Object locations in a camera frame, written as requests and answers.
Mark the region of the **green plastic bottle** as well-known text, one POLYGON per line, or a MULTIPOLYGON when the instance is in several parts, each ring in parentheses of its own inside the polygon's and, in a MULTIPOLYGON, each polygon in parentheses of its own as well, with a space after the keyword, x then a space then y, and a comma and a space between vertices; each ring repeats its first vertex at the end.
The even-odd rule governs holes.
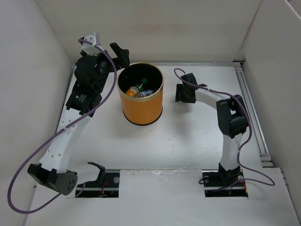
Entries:
POLYGON ((140 92, 143 92, 144 91, 144 85, 147 83, 147 79, 146 78, 142 78, 141 79, 141 82, 138 83, 138 84, 135 84, 135 87, 140 91, 140 92))

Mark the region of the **orange juice bottle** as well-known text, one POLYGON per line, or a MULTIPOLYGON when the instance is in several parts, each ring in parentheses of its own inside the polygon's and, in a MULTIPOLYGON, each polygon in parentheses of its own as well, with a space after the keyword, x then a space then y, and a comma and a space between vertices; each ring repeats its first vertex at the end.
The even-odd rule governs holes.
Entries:
POLYGON ((138 93, 139 93, 139 89, 135 86, 131 86, 127 91, 126 91, 126 95, 130 96, 130 97, 135 97, 138 93))

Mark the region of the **clear bottle with white cap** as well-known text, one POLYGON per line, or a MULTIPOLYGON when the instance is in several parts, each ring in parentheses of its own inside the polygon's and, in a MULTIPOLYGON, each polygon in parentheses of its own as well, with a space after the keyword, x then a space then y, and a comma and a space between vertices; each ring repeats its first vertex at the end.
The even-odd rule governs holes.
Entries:
POLYGON ((139 92, 138 94, 135 95, 136 98, 143 98, 143 97, 148 97, 151 96, 154 93, 153 90, 148 89, 142 92, 139 92))

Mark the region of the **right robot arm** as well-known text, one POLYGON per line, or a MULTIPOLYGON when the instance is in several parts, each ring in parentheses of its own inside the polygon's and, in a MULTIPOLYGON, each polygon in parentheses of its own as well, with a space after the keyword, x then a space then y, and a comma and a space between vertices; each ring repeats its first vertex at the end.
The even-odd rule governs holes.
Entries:
POLYGON ((212 90, 205 84, 197 84, 192 73, 176 76, 182 81, 182 84, 176 86, 176 102, 201 102, 217 112, 223 146, 218 171, 208 174, 212 187, 224 188, 235 183, 242 177, 240 150, 252 137, 251 123, 242 97, 212 90))

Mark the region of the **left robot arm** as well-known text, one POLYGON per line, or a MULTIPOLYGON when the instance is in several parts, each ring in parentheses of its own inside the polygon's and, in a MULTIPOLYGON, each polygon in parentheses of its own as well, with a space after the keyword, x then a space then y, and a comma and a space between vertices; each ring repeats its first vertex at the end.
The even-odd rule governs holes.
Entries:
POLYGON ((90 55, 88 50, 82 49, 74 70, 76 80, 59 127, 61 133, 51 141, 39 162, 28 167, 27 172, 35 181, 59 194, 69 195, 76 186, 78 174, 68 170, 69 159, 81 132, 102 100, 108 75, 130 65, 128 49, 122 49, 115 42, 110 47, 115 58, 111 58, 106 50, 90 55))

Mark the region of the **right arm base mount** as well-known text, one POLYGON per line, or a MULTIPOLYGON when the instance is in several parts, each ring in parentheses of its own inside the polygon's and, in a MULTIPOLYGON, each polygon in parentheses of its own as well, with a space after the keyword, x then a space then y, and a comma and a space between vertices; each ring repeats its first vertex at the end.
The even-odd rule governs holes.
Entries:
POLYGON ((228 180, 223 180, 218 170, 203 170, 199 184, 204 186, 206 198, 248 197, 245 182, 239 181, 243 178, 242 171, 228 180))

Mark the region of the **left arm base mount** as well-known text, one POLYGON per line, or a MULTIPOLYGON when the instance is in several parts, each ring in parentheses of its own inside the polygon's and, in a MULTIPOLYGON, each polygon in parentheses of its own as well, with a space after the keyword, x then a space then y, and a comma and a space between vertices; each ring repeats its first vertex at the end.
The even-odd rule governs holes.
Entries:
POLYGON ((76 188, 76 198, 118 198, 119 197, 119 170, 107 170, 103 179, 80 184, 76 188))

